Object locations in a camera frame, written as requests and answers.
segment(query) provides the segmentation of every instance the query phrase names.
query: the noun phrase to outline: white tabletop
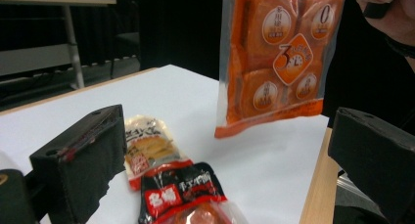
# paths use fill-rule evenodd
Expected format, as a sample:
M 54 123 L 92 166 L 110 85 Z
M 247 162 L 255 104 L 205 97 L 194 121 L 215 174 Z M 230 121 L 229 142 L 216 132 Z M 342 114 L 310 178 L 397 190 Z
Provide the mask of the white tabletop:
M 217 140 L 218 86 L 167 66 L 0 114 L 0 168 L 14 164 L 27 174 L 28 156 L 38 148 L 88 113 L 122 104 L 125 118 L 144 114 L 163 120 L 188 157 L 212 166 L 226 197 L 250 223 L 299 223 L 328 118 L 280 120 Z M 129 191 L 121 172 L 88 223 L 137 223 L 139 206 L 140 193 Z

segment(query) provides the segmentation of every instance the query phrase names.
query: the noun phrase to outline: black curtain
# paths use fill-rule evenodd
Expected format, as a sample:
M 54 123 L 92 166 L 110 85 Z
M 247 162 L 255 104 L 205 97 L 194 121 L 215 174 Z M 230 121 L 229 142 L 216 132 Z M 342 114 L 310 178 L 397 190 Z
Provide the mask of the black curtain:
M 80 61 L 103 64 L 114 57 L 117 34 L 138 31 L 138 7 L 117 0 L 108 7 L 71 6 Z M 0 5 L 0 51 L 67 43 L 60 6 Z
M 222 0 L 139 0 L 141 68 L 177 65 L 219 78 Z

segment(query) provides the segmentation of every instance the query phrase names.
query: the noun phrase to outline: plastic bag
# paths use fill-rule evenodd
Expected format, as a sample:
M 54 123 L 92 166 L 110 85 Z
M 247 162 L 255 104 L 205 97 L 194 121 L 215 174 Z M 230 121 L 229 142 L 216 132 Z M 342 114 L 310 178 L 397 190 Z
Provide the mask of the plastic bag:
M 142 177 L 139 224 L 245 224 L 204 162 L 164 164 Z
M 141 189 L 141 176 L 153 168 L 173 161 L 193 163 L 176 147 L 163 121 L 136 115 L 124 124 L 127 141 L 124 165 L 133 191 Z
M 345 0 L 223 0 L 216 138 L 322 112 Z

